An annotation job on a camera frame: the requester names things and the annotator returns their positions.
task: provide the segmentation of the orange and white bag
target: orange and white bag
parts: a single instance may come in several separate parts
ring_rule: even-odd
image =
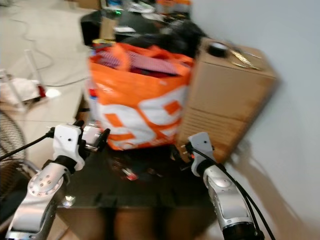
[[[97,114],[101,127],[111,129],[108,144],[115,150],[172,144],[181,121],[187,97],[193,59],[173,54],[157,46],[149,49],[124,43],[106,47],[120,61],[116,68],[89,59],[96,84]],[[176,76],[156,78],[130,72],[126,51],[147,57],[166,59],[176,69]]]

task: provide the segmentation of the tape roll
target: tape roll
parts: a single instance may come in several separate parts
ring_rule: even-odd
[[[228,46],[224,45],[220,42],[210,43],[207,52],[218,58],[226,58],[227,57]]]

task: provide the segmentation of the cardboard box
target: cardboard box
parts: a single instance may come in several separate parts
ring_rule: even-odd
[[[263,59],[263,70],[242,68],[207,53],[212,42],[209,38],[202,40],[176,146],[182,153],[185,150],[180,146],[188,136],[208,132],[215,147],[214,157],[224,162],[262,110],[277,81],[261,51],[240,46]]]
[[[76,0],[78,7],[83,9],[100,9],[100,0]]]

